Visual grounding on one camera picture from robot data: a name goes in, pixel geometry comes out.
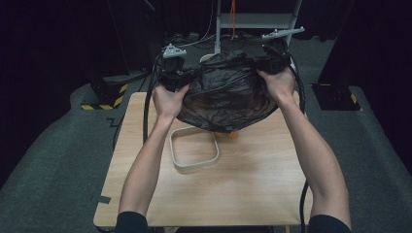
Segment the black plastic bag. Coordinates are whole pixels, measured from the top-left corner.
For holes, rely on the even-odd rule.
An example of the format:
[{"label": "black plastic bag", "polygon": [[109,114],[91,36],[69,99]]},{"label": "black plastic bag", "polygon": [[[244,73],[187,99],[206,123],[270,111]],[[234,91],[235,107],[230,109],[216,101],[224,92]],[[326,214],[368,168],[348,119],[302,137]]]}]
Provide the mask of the black plastic bag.
[{"label": "black plastic bag", "polygon": [[256,66],[241,50],[219,53],[199,64],[177,119],[221,133],[245,128],[278,107]]}]

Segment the black cable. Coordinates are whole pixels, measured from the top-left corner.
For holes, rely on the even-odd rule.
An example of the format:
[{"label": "black cable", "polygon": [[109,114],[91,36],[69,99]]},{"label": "black cable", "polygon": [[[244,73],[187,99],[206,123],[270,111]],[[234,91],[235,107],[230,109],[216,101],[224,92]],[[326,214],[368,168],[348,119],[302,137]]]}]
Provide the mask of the black cable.
[{"label": "black cable", "polygon": [[178,37],[166,41],[165,44],[173,44],[175,47],[180,47],[180,46],[184,46],[187,44],[191,44],[191,43],[196,43],[199,41],[199,38],[182,38],[181,40],[176,40]]},{"label": "black cable", "polygon": [[[298,69],[297,69],[297,64],[293,56],[291,56],[291,59],[293,61],[294,67],[296,71],[293,69],[291,65],[289,65],[289,68],[291,69],[292,73],[294,74],[298,86],[298,94],[299,94],[299,108],[300,111],[302,111],[303,114],[305,114],[305,105],[306,105],[306,96],[305,96],[305,90],[303,86],[303,81],[298,75]],[[306,231],[306,225],[305,225],[305,216],[304,216],[304,205],[305,205],[305,198],[306,198],[306,193],[309,187],[309,183],[305,181],[305,184],[303,185],[302,193],[300,194],[300,202],[299,202],[299,215],[300,215],[300,232],[305,233]]]},{"label": "black cable", "polygon": [[192,46],[195,47],[195,48],[198,48],[198,49],[200,49],[200,50],[211,50],[212,48],[215,47],[215,44],[212,44],[212,43],[204,43],[204,44],[211,44],[212,46],[209,47],[209,48],[202,48],[202,47],[200,47],[200,46],[198,46],[198,45],[192,45]]},{"label": "black cable", "polygon": [[140,92],[140,91],[142,90],[142,87],[143,87],[143,85],[145,84],[146,79],[147,79],[147,77],[146,77],[146,78],[142,81],[142,83],[140,84],[139,89],[137,89],[138,92]]},{"label": "black cable", "polygon": [[159,82],[160,78],[155,79],[155,81],[152,83],[152,86],[150,87],[151,90],[155,89],[155,85]]},{"label": "black cable", "polygon": [[143,144],[145,144],[146,141],[148,140],[149,106],[150,106],[151,98],[152,98],[154,77],[157,74],[157,66],[158,66],[158,61],[160,60],[160,58],[161,58],[161,55],[158,55],[157,58],[155,59],[154,67],[152,69],[151,79],[149,81],[149,88],[146,93],[145,109],[143,111]]},{"label": "black cable", "polygon": [[305,215],[303,214],[303,208],[305,206],[306,193],[308,191],[309,183],[306,181],[303,185],[302,193],[300,194],[300,203],[299,203],[299,215],[300,215],[300,232],[305,233]]}]

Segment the metal pole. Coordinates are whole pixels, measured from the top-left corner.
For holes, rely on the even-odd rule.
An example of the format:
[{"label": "metal pole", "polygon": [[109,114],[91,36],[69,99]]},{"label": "metal pole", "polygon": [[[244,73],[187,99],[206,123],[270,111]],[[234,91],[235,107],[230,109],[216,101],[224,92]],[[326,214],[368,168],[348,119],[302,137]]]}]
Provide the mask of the metal pole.
[{"label": "metal pole", "polygon": [[[300,5],[302,4],[302,0],[297,0],[296,5],[294,5],[294,10],[292,13],[292,21],[289,29],[294,29],[294,26],[296,25],[297,17],[299,16],[299,10],[300,10]],[[291,41],[292,35],[289,35],[286,38],[286,42],[289,44]]]},{"label": "metal pole", "polygon": [[218,10],[216,11],[215,53],[221,53],[221,0],[218,0]]}]

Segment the person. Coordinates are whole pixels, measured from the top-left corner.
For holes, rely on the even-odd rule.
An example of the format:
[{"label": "person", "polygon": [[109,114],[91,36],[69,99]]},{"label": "person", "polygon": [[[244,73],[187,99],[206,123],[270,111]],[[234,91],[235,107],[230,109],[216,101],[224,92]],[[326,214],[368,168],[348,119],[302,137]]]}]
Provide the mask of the person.
[{"label": "person", "polygon": [[[349,193],[330,146],[295,104],[295,77],[289,68],[276,75],[257,70],[282,111],[291,132],[300,167],[313,193],[310,233],[351,232]],[[157,184],[160,158],[168,130],[182,108],[189,86],[153,92],[154,128],[135,158],[121,192],[116,232],[147,232],[146,214]]]}]

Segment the forearm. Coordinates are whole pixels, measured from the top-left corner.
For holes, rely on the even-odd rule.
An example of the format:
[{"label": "forearm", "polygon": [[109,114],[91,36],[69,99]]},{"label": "forearm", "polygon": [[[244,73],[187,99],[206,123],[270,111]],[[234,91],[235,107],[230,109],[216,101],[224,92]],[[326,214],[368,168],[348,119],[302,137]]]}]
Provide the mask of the forearm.
[{"label": "forearm", "polygon": [[137,154],[124,182],[119,213],[146,215],[152,201],[160,169],[164,141],[173,119],[158,119],[152,133]]},{"label": "forearm", "polygon": [[349,195],[336,156],[292,98],[280,105],[302,171],[314,195],[313,215],[338,217],[351,226]]}]

